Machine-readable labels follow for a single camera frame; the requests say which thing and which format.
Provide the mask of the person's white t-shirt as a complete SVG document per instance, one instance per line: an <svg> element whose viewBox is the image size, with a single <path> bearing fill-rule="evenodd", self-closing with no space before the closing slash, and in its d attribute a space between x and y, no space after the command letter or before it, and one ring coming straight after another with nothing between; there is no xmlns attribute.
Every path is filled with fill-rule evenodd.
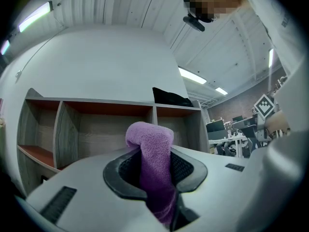
<svg viewBox="0 0 309 232"><path fill-rule="evenodd" d="M309 130L309 46L291 14L278 0L248 0L267 30L287 74L275 95L292 131Z"/></svg>

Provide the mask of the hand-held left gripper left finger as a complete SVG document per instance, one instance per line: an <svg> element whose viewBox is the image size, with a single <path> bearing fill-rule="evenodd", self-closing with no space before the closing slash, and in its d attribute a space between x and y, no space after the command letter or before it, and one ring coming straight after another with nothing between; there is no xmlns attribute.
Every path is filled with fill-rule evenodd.
<svg viewBox="0 0 309 232"><path fill-rule="evenodd" d="M103 170L110 161L135 150L126 147L76 161L33 190L26 201L41 212L66 186L77 191L56 223L59 229L67 232L169 232L144 201L120 198L103 179Z"/></svg>

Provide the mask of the purple wiping cloth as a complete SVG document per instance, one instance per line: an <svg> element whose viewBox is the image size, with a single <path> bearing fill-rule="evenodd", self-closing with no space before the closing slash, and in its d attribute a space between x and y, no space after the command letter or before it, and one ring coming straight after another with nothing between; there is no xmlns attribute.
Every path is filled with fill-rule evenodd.
<svg viewBox="0 0 309 232"><path fill-rule="evenodd" d="M172 223L177 191L170 174L172 130L136 122L126 131L126 145L141 149L140 188L147 193L146 205L164 225Z"/></svg>

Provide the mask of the wooden shelf unit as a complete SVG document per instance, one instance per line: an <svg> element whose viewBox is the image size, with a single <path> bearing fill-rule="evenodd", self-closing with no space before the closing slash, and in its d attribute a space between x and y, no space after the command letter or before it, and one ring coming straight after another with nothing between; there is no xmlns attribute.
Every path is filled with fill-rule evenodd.
<svg viewBox="0 0 309 232"><path fill-rule="evenodd" d="M26 93L17 127L17 155L27 195L70 164L125 147L134 122L144 121L174 132L173 143L210 150L201 105L44 97Z"/></svg>

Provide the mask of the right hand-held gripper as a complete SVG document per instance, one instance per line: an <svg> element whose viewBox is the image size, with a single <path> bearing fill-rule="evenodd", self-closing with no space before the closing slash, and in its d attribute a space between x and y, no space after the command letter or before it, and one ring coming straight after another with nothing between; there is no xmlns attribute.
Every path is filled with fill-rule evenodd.
<svg viewBox="0 0 309 232"><path fill-rule="evenodd" d="M254 104L254 109L257 111L257 122L255 118L247 118L232 124L232 128L240 130L249 126L256 126L255 136L258 141L271 141L268 131L265 127L266 119L274 111L275 105L271 99L263 94L260 99Z"/></svg>

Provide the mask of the black fabric bag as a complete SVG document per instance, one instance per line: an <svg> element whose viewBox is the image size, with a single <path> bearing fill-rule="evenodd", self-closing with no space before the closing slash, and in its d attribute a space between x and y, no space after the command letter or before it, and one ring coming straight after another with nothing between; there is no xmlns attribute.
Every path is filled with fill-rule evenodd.
<svg viewBox="0 0 309 232"><path fill-rule="evenodd" d="M155 103L193 107L192 102L188 98L184 98L175 93L166 92L156 87L153 87L152 90Z"/></svg>

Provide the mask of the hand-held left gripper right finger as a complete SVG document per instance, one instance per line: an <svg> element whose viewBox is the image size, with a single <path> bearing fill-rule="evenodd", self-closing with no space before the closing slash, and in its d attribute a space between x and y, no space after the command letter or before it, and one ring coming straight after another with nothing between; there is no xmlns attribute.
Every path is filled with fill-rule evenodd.
<svg viewBox="0 0 309 232"><path fill-rule="evenodd" d="M199 218L179 231L236 231L242 205L242 172L227 168L226 165L246 166L248 161L176 145L172 148L199 160L208 169L207 177L196 190L182 194L185 207L193 210Z"/></svg>

